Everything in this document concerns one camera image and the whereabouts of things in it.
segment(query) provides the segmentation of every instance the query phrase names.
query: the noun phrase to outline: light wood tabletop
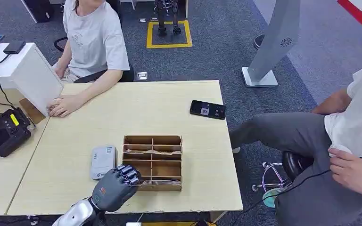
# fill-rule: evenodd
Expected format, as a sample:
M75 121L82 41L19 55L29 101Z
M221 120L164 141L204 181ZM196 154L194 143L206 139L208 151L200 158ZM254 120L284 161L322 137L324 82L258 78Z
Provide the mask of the light wood tabletop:
M67 84L76 94L90 84ZM222 104L218 81L119 83L65 118L50 118L9 215L63 214L91 196L91 152L124 135L182 136L182 191L137 192L117 213L242 210L226 120L191 115L192 100Z
M6 90L6 93L15 106L19 106L18 101L24 98L14 89ZM6 103L1 91L0 102ZM10 107L0 105L0 113L5 112L8 108ZM48 119L44 119L37 125L37 129L32 132L31 138L24 145L6 158L0 157L0 215L7 212L47 121Z

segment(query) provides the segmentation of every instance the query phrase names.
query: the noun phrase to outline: black robotic glove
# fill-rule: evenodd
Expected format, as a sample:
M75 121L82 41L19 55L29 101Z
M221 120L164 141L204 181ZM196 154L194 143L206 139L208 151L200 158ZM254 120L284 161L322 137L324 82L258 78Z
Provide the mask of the black robotic glove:
M132 166L111 169L96 184L90 201L101 211L115 212L137 192L138 177Z

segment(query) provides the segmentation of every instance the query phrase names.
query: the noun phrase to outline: robotic hand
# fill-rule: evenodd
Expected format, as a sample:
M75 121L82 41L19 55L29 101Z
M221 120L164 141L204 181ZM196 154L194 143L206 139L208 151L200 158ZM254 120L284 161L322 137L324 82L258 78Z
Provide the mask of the robotic hand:
M106 226L105 212L117 211L138 187L140 173L132 166L120 165L109 170L96 184L92 196L78 201L52 226Z

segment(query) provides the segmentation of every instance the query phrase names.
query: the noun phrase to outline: black chair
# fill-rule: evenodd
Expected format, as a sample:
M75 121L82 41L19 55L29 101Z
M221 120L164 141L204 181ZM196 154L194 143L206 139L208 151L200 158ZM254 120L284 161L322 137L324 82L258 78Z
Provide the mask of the black chair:
M120 0L106 0L106 2L108 2L110 4L110 6L113 8L113 10L118 14L119 19L120 19L120 25L123 25L123 15L122 15L122 11L121 11L121 2ZM53 42L53 45L55 46L56 49L58 49L60 52L63 52L64 49L62 47L60 47L58 45L58 43L60 41L66 40L67 37L63 37L60 38L58 40L55 40ZM134 72L134 68L133 66L130 64L130 70L129 71L124 71L123 72L123 76L121 77L121 79L119 80L119 82L132 82L134 81L135 78L135 72ZM105 73L106 70L101 71L101 72L97 72L85 77L82 77L80 79L77 79L76 81L74 81L74 83L88 83L90 81L95 81L96 79L98 79L101 75L103 75L103 73Z
M268 191L268 188L284 188L292 184L295 178L301 174L309 166L313 165L314 159L295 154L293 152L283 152L282 153L282 162L268 164L263 162L264 173L262 176L262 184L252 185L252 190L257 192L260 187L263 188L265 192ZM283 178L283 176L277 171L276 167L283 167L288 178ZM267 184L265 182L266 173L268 170L272 171L277 176L279 183Z

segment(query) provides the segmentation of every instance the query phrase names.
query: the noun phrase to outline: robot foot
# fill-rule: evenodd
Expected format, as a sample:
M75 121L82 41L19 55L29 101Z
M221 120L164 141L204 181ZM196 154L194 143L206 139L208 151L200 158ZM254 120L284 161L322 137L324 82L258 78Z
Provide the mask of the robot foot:
M167 35L166 27L159 28L159 36L166 36L166 35Z
M173 28L173 33L174 33L174 34L181 34L181 28L175 26L175 27Z

